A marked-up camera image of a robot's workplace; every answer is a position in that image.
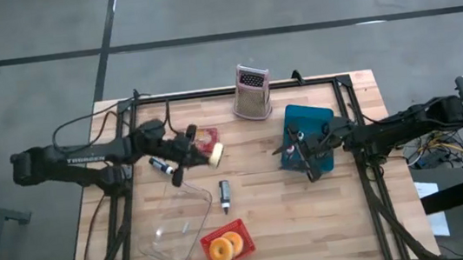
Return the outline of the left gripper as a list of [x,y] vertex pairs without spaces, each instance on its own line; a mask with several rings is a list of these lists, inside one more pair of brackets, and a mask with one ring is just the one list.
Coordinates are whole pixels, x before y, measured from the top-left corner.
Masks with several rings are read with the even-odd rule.
[[210,168],[208,155],[202,151],[212,150],[215,140],[210,135],[195,138],[196,129],[196,125],[190,124],[184,133],[179,132],[175,138],[165,140],[163,144],[164,157],[178,164],[171,178],[175,187],[182,185],[183,170]]

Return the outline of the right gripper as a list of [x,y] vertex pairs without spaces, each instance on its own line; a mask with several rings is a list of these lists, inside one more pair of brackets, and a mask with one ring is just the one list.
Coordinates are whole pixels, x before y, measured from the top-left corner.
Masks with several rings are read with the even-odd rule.
[[317,182],[334,168],[334,149],[340,147],[347,132],[347,119],[287,123],[288,142],[273,152],[289,153],[291,171],[306,174]]

